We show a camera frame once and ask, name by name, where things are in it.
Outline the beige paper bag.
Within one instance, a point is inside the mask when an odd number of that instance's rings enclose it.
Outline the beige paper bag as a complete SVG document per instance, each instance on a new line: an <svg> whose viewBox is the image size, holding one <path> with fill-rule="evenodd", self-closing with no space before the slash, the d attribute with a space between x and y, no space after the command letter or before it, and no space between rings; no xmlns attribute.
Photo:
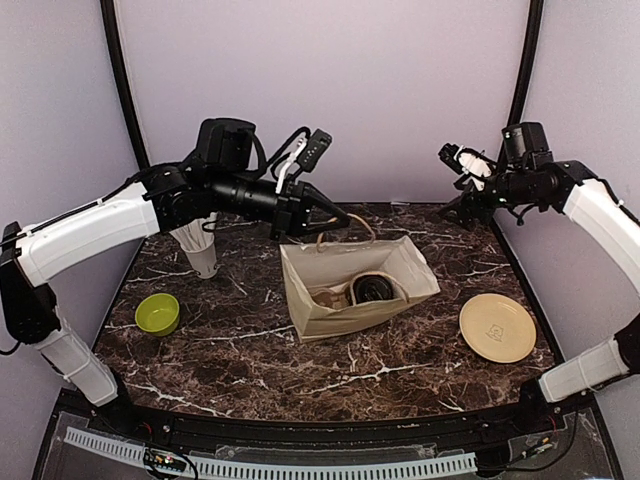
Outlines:
<svg viewBox="0 0 640 480"><path fill-rule="evenodd" d="M408 236L379 240L372 229L364 242L282 245L281 265L291 321L301 342L347 335L380 325L437 295L440 286L421 251ZM396 297L354 304L342 310L314 303L309 290L347 283L364 274L389 279Z"/></svg>

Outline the brown cardboard cup carrier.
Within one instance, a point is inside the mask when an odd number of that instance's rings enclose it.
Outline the brown cardboard cup carrier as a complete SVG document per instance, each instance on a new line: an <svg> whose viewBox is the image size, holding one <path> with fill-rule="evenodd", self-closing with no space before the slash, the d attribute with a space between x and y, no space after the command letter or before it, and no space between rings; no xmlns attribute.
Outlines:
<svg viewBox="0 0 640 480"><path fill-rule="evenodd" d="M352 305L351 287L347 283L310 289L309 295L315 304L332 310Z"/></svg>

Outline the black coffee cup lid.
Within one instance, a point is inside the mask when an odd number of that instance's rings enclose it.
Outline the black coffee cup lid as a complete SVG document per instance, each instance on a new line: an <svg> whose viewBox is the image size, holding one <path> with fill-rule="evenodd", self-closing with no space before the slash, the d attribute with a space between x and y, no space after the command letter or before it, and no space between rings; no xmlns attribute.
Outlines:
<svg viewBox="0 0 640 480"><path fill-rule="evenodd" d="M351 283L350 295L354 304L395 298L392 282L381 274L364 274L355 278Z"/></svg>

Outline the black paper coffee cup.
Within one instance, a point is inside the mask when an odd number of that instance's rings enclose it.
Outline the black paper coffee cup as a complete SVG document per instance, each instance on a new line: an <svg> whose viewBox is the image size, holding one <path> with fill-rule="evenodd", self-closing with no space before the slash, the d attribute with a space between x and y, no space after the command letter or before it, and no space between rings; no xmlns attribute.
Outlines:
<svg viewBox="0 0 640 480"><path fill-rule="evenodd" d="M365 287L355 290L353 293L353 303L362 304L376 301L390 301L396 297L393 289L379 289L377 287Z"/></svg>

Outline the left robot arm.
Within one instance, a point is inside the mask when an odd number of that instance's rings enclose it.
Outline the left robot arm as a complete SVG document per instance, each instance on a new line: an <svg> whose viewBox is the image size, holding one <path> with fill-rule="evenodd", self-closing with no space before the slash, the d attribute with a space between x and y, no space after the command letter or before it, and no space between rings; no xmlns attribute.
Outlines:
<svg viewBox="0 0 640 480"><path fill-rule="evenodd" d="M329 133L297 129L267 157L255 124L202 122L181 162L154 165L102 198L26 227L13 222L1 239L1 303L9 335L31 345L75 385L120 436L141 427L125 388L63 319L50 280L130 241L168 233L217 212L270 224L270 236L304 237L349 225L348 215L300 181L332 143Z"/></svg>

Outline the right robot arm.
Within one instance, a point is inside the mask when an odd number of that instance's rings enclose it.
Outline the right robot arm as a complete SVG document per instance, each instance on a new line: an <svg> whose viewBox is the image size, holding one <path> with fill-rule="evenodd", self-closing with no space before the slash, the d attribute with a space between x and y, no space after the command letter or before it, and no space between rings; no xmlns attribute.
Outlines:
<svg viewBox="0 0 640 480"><path fill-rule="evenodd" d="M579 161L557 161L538 122L502 131L504 159L492 160L470 147L445 144L438 156L454 171L459 196L440 211L466 228L489 222L504 209L521 221L532 209L553 209L581 227L608 254L633 286L639 284L639 221L610 184ZM639 372L639 321L583 351L521 388L522 403L510 413L521 434L534 432L549 405Z"/></svg>

